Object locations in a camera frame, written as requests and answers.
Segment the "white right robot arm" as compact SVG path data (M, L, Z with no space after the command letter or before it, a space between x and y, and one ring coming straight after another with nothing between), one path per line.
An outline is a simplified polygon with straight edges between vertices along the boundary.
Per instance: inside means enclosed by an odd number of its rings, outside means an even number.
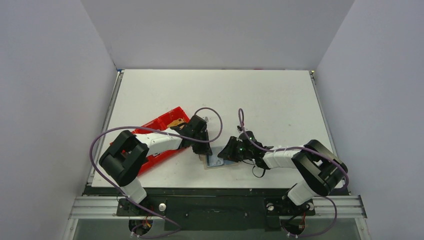
M263 170L298 170L302 180L282 199L282 207L289 214L296 213L302 204L316 196L328 196L348 173L346 165L316 139L303 146L282 148L262 145L252 131L247 131L239 137L230 137L217 156L232 162L250 160Z

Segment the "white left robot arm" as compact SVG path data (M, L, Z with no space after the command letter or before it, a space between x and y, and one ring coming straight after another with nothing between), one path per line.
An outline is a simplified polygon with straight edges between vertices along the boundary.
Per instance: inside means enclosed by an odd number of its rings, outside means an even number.
M198 155L212 154L204 118L194 115L187 123L167 128L164 133L135 134L124 130L99 159L103 170L131 199L129 208L136 215L143 215L149 210L147 192L138 180L139 171L148 157L189 147Z

